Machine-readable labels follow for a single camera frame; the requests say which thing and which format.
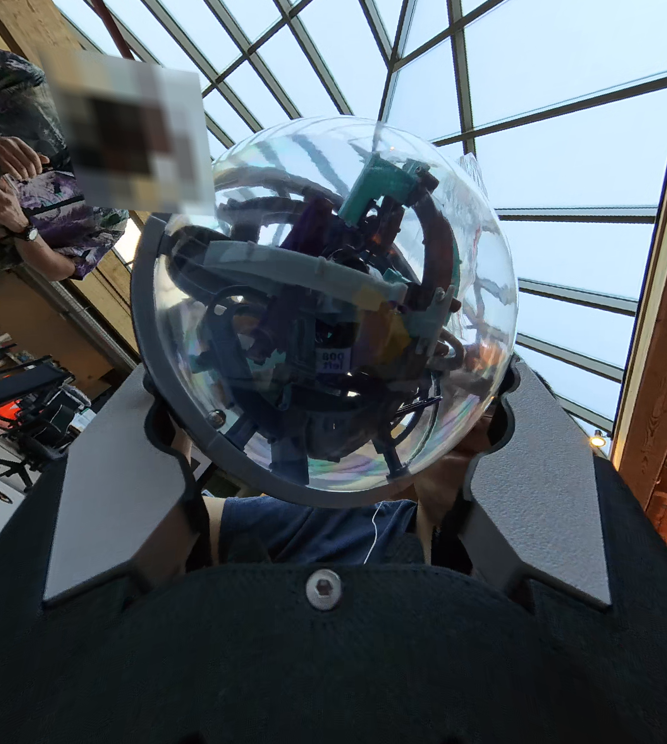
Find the black flat panel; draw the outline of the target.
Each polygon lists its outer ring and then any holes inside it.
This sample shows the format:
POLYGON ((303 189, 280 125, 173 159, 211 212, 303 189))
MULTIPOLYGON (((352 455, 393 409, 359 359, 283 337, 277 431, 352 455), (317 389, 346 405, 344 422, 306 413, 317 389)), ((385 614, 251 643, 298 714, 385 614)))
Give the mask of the black flat panel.
POLYGON ((0 404, 19 400, 51 386, 69 382, 73 375, 51 357, 32 359, 0 369, 0 404))

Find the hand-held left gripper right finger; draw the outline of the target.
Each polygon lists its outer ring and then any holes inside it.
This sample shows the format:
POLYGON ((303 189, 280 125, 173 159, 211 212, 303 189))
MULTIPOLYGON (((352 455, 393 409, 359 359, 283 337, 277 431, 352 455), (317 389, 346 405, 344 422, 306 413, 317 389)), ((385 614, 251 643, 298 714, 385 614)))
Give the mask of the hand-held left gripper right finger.
POLYGON ((510 597, 527 580, 611 604, 595 456, 552 392, 515 356, 502 437, 468 467, 458 534, 477 577, 510 597))

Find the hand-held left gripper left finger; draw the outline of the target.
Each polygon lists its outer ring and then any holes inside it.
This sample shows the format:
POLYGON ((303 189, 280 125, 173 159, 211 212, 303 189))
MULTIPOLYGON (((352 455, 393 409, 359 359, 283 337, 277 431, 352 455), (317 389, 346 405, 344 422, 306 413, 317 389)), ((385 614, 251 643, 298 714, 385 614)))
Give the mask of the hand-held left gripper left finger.
POLYGON ((120 574, 152 590, 188 572, 208 528, 192 448, 139 365, 69 449, 43 600, 120 574))

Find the clear plastic maze ball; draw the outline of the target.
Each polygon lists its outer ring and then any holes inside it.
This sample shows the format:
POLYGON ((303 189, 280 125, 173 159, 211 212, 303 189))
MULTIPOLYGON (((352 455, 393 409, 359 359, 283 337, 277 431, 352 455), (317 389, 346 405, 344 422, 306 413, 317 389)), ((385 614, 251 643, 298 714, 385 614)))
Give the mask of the clear plastic maze ball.
POLYGON ((211 462, 268 496, 398 494, 476 424, 513 356, 516 274, 475 156, 300 118, 211 175, 211 214, 153 214, 136 250, 152 383, 211 462))

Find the black office chair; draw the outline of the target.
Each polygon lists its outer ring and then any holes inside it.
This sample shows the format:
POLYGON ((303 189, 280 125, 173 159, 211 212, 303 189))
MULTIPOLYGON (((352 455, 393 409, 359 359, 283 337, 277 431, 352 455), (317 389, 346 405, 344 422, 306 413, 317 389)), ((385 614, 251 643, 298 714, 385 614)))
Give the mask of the black office chair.
POLYGON ((33 477, 65 456, 79 434, 78 416, 91 404, 66 384, 0 404, 0 481, 18 481, 16 489, 27 494, 33 477))

